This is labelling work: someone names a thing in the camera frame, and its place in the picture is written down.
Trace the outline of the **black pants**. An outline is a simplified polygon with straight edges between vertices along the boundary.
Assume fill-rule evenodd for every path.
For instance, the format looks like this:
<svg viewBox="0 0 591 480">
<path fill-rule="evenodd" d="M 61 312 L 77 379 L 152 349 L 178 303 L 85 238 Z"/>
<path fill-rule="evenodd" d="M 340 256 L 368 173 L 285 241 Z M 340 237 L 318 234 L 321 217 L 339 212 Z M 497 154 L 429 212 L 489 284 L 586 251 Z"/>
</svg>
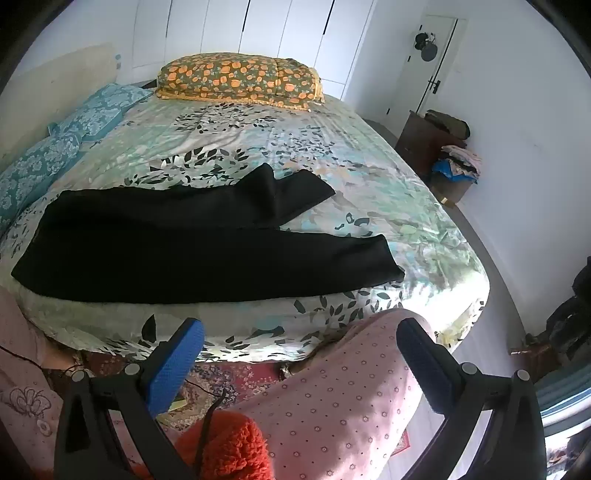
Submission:
<svg viewBox="0 0 591 480">
<path fill-rule="evenodd" d="M 65 191 L 11 274 L 41 296 L 156 305 L 311 297 L 403 280 L 381 235 L 286 229 L 332 195 L 310 171 L 276 178 L 266 164 L 229 186 Z"/>
</svg>

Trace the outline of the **teal floral pillow near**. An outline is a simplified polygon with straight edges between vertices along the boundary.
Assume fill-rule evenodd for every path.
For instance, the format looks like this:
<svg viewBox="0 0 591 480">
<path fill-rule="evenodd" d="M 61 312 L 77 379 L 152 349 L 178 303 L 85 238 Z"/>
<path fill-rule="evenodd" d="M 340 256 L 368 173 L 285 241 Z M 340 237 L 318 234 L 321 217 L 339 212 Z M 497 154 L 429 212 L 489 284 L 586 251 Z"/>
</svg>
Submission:
<svg viewBox="0 0 591 480">
<path fill-rule="evenodd" d="M 1 173 L 1 235 L 79 160 L 81 143 L 76 133 L 48 136 Z"/>
</svg>

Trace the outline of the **teal floral pillow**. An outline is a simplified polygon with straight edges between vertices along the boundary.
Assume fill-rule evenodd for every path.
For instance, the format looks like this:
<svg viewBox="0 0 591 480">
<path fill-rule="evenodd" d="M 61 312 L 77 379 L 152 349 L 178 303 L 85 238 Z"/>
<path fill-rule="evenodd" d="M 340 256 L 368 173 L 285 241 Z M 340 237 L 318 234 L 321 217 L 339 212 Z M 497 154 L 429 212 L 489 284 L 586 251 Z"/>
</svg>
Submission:
<svg viewBox="0 0 591 480">
<path fill-rule="evenodd" d="M 65 119 L 48 125 L 50 136 L 73 133 L 82 141 L 96 141 L 113 130 L 124 114 L 153 91 L 133 85 L 108 83 L 90 95 Z"/>
<path fill-rule="evenodd" d="M 48 136 L 1 173 L 1 235 L 79 160 L 81 143 L 76 133 Z"/>
</svg>

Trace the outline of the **floral bed sheet mattress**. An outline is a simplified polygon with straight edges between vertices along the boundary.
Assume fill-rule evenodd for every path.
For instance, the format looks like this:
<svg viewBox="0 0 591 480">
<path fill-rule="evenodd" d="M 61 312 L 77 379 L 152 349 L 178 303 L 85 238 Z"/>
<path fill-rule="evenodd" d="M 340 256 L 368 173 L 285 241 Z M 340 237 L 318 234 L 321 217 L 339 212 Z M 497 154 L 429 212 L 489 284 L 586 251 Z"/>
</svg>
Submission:
<svg viewBox="0 0 591 480">
<path fill-rule="evenodd" d="M 260 164 L 276 177 L 310 170 L 335 190 L 288 230 L 383 235 L 404 280 L 331 295 L 174 306 L 52 299 L 12 277 L 47 204 L 64 190 L 230 185 Z M 428 187 L 334 97 L 307 111 L 155 97 L 140 102 L 105 137 L 85 142 L 80 160 L 3 235 L 1 283 L 31 322 L 77 350 L 141 359 L 153 347 L 141 336 L 147 320 L 165 340 L 186 318 L 198 319 L 205 329 L 200 359 L 209 362 L 300 361 L 370 315 L 396 307 L 422 316 L 437 342 L 455 350 L 490 291 L 481 260 Z"/>
</svg>

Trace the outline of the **teal floral pillow far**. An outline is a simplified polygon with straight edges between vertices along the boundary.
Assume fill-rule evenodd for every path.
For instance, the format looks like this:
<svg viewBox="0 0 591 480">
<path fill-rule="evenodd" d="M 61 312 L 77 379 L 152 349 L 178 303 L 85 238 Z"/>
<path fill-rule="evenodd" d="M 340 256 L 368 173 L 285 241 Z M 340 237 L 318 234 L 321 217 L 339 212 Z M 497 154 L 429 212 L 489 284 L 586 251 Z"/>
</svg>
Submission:
<svg viewBox="0 0 591 480">
<path fill-rule="evenodd" d="M 124 114 L 153 91 L 133 85 L 108 83 L 90 95 L 65 119 L 48 125 L 50 136 L 73 133 L 82 141 L 96 141 L 113 130 Z"/>
</svg>

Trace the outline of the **dark wooden dresser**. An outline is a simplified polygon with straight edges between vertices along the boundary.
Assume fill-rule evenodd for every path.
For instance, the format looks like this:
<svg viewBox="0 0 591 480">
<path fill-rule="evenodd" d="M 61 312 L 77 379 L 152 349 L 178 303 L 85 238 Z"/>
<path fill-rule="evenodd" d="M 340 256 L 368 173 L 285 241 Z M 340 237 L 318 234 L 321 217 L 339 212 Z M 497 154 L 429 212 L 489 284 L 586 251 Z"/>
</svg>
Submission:
<svg viewBox="0 0 591 480">
<path fill-rule="evenodd" d="M 467 146 L 465 141 L 439 129 L 411 111 L 394 149 L 415 174 L 427 183 L 441 148 L 446 145 L 456 145 L 461 148 Z"/>
</svg>

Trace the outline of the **olive folded cloth on dresser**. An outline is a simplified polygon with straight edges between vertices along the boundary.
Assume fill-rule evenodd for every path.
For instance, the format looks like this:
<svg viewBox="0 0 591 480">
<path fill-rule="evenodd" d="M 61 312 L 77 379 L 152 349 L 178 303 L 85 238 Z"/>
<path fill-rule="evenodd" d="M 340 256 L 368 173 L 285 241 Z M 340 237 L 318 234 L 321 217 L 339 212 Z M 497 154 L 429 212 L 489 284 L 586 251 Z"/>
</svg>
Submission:
<svg viewBox="0 0 591 480">
<path fill-rule="evenodd" d="M 468 140 L 471 136 L 470 126 L 467 122 L 446 113 L 429 109 L 424 118 L 440 130 L 458 139 Z"/>
</svg>

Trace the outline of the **beige padded headboard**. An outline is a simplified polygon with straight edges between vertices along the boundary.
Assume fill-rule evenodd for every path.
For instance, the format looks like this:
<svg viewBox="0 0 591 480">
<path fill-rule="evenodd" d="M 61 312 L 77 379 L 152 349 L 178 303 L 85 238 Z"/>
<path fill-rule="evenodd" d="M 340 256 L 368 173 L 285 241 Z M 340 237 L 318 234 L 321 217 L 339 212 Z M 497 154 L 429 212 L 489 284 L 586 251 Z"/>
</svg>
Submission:
<svg viewBox="0 0 591 480">
<path fill-rule="evenodd" d="M 9 81 L 1 94 L 1 169 L 6 170 L 48 136 L 48 125 L 72 114 L 84 100 L 116 79 L 110 43 L 89 46 Z"/>
</svg>

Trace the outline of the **orange floral folded quilt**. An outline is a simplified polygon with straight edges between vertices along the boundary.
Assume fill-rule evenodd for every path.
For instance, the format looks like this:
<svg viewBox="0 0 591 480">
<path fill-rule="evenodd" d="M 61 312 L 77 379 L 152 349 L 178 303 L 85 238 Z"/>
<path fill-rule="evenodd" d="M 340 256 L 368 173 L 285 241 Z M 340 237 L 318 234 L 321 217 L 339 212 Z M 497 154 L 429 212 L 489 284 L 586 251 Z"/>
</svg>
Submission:
<svg viewBox="0 0 591 480">
<path fill-rule="evenodd" d="M 155 94 L 163 100 L 235 102 L 308 111 L 325 102 L 314 68 L 291 58 L 200 53 L 164 65 Z"/>
</svg>

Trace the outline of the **black items hanging on door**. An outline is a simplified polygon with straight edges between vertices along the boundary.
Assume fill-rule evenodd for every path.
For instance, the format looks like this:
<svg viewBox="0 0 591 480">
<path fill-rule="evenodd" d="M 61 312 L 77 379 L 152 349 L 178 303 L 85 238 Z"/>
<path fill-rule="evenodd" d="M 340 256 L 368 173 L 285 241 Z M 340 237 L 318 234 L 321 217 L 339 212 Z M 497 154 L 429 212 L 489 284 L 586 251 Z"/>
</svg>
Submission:
<svg viewBox="0 0 591 480">
<path fill-rule="evenodd" d="M 415 37 L 414 48 L 420 52 L 420 57 L 424 62 L 433 61 L 438 55 L 436 35 L 432 32 L 418 33 Z"/>
</svg>

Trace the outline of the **white wardrobe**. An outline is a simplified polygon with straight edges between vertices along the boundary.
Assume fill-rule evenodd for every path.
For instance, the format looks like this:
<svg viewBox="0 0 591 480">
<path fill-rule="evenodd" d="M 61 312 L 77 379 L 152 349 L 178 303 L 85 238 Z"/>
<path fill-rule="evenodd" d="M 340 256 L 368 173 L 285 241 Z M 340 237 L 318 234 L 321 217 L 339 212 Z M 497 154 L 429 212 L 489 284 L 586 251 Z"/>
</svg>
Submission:
<svg viewBox="0 0 591 480">
<path fill-rule="evenodd" d="M 341 99 L 374 3 L 360 0 L 140 1 L 131 81 L 153 80 L 165 63 L 194 53 L 293 58 L 315 68 Z"/>
</svg>

